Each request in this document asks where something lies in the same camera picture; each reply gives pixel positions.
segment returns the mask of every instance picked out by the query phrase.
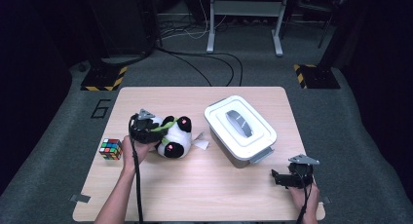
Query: office chair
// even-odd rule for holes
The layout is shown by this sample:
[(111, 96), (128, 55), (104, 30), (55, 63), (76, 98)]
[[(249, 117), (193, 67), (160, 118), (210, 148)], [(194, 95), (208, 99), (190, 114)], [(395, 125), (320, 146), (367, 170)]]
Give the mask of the office chair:
[(290, 21), (293, 11), (299, 10), (304, 15), (309, 14), (312, 16), (317, 16), (326, 19), (323, 26), (321, 40), (319, 41), (320, 48), (324, 40), (325, 34), (327, 33), (328, 27), (331, 24), (331, 20), (333, 19), (334, 14), (336, 12), (336, 7), (333, 5), (333, 2), (328, 0), (290, 0), (289, 4), (291, 4), (292, 6), (289, 8), (289, 11), (287, 12), (287, 17), (285, 19), (281, 38), (283, 38), (283, 35), (285, 33), (286, 27), (288, 25), (288, 22)]

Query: white lid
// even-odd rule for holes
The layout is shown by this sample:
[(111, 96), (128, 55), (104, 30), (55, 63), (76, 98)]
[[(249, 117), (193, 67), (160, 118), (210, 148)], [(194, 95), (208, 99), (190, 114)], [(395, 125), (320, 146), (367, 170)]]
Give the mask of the white lid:
[(222, 143), (239, 160), (246, 161), (276, 142), (274, 129), (238, 95), (210, 105), (205, 116)]

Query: wooden tabletop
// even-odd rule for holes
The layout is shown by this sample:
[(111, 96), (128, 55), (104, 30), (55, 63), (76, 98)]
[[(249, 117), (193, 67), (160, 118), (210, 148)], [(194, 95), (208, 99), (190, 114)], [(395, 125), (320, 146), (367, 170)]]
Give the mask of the wooden tabletop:
[[(235, 168), (211, 138), (205, 109), (230, 95), (243, 97), (274, 128), (275, 152), (259, 164)], [(150, 152), (140, 165), (141, 195), (145, 221), (283, 221), (295, 220), (298, 212), (288, 190), (276, 185), (271, 169), (289, 174), (288, 158), (305, 154), (285, 90), (279, 87), (145, 87), (122, 88), (103, 133), (103, 138), (128, 134), (128, 122), (143, 108), (166, 117), (188, 116), (193, 138), (201, 132), (209, 141), (206, 150), (192, 146), (183, 159), (167, 159)], [(78, 203), (76, 221), (93, 221), (116, 184), (121, 161), (104, 160), (96, 154)], [(318, 219), (325, 211), (319, 205)], [(127, 221), (138, 220), (135, 183)]]

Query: colorful cube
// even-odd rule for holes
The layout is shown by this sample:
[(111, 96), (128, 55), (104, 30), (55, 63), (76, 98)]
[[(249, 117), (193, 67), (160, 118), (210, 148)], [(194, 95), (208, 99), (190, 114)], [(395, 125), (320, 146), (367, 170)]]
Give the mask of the colorful cube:
[(103, 139), (99, 153), (106, 160), (119, 160), (122, 155), (121, 140), (112, 138)]

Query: stuffed animal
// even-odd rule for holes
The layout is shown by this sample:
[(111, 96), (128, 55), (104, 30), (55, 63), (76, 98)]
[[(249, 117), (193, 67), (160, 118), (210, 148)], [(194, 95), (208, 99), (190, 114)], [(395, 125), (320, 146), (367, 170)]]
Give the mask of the stuffed animal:
[(192, 145), (191, 120), (186, 116), (180, 118), (167, 116), (162, 121), (161, 128), (168, 129), (168, 133), (155, 146), (158, 153), (167, 158), (185, 157)]

